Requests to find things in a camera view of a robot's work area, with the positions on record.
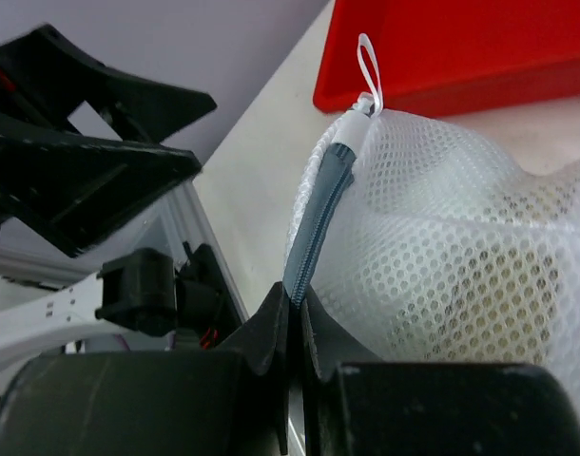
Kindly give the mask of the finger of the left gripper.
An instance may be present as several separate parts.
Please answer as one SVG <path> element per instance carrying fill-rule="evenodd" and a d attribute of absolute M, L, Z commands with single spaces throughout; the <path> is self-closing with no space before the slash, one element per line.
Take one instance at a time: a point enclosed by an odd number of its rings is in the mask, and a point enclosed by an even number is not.
<path fill-rule="evenodd" d="M 20 219 L 69 257 L 201 169 L 190 151 L 61 132 L 0 113 L 0 225 Z"/>
<path fill-rule="evenodd" d="M 0 112 L 74 132 L 69 117 L 82 104 L 121 139 L 147 143 L 162 142 L 217 107 L 205 92 L 106 66 L 50 24 L 0 45 Z"/>

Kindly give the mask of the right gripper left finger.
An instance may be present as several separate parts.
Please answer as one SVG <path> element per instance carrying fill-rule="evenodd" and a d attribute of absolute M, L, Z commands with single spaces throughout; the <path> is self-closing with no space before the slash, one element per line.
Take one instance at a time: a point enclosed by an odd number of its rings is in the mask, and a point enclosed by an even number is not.
<path fill-rule="evenodd" d="M 0 455 L 284 455 L 287 329 L 275 284 L 212 350 L 39 357 L 0 400 Z"/>

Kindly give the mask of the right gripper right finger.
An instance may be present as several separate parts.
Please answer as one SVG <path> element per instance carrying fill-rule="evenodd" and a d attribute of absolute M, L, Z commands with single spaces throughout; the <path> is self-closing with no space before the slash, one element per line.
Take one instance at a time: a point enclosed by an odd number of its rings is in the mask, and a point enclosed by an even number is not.
<path fill-rule="evenodd" d="M 315 294 L 300 306 L 309 455 L 580 455 L 580 424 L 546 370 L 385 362 Z"/>

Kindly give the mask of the white mesh laundry bag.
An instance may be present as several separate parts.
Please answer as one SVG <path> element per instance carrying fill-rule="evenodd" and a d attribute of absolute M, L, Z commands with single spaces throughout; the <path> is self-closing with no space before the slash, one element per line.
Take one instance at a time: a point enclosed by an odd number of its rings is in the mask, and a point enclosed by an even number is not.
<path fill-rule="evenodd" d="M 470 129 L 383 105 L 367 90 L 303 172 L 282 283 L 394 361 L 530 362 L 580 418 L 580 161 L 524 171 Z"/>

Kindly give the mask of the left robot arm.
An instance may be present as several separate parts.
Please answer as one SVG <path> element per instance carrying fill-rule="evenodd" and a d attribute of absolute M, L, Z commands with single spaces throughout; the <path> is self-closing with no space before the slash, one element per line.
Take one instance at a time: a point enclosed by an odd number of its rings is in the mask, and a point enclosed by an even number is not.
<path fill-rule="evenodd" d="M 214 111 L 204 92 L 122 72 L 54 26 L 0 46 L 0 229 L 18 219 L 69 257 L 109 239 L 201 164 L 164 140 Z M 173 259 L 142 247 L 0 312 L 0 371 L 67 343 L 164 336 L 182 311 Z"/>

